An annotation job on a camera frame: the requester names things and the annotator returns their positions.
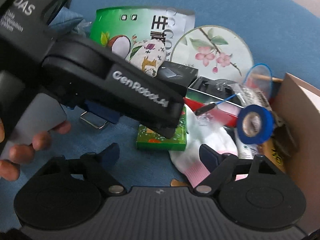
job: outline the coconut illustration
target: coconut illustration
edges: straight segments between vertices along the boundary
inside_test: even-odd
[[[114,54],[121,58],[126,58],[130,52],[131,42],[127,36],[117,35],[108,42],[108,47],[111,48]]]

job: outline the pink flower illustration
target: pink flower illustration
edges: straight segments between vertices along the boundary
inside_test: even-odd
[[[214,60],[215,55],[211,53],[210,47],[199,47],[199,53],[196,54],[197,60],[202,60],[203,65],[206,67],[209,65],[210,60]]]
[[[230,65],[230,56],[225,53],[221,53],[220,57],[217,58],[217,62],[221,64],[222,67],[226,67]]]

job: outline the green snack bag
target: green snack bag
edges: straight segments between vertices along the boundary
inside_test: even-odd
[[[97,10],[90,38],[104,47],[110,47],[113,53],[128,61],[130,51],[137,42],[161,40],[165,44],[168,60],[175,44],[194,25],[192,11],[161,7],[113,7]]]
[[[187,146],[186,107],[182,110],[179,125],[171,139],[166,139],[149,128],[140,125],[137,136],[137,149],[184,151]]]

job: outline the decorative plate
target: decorative plate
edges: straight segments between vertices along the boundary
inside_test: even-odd
[[[199,76],[237,82],[242,82],[253,66],[247,44],[231,30],[216,25],[200,26],[184,34],[170,61],[197,68]]]

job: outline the metal screw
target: metal screw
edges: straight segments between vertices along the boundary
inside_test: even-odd
[[[230,155],[231,155],[231,153],[223,153],[223,154],[222,154],[222,158],[225,159],[225,158],[227,158],[227,157],[230,156]]]
[[[209,186],[206,186],[206,185],[201,185],[201,186],[196,187],[196,191],[199,193],[202,193],[202,194],[208,194],[211,192],[211,190],[212,190],[212,188]]]
[[[120,186],[120,185],[113,185],[111,187],[109,187],[109,192],[112,194],[120,194],[124,191],[124,187]]]

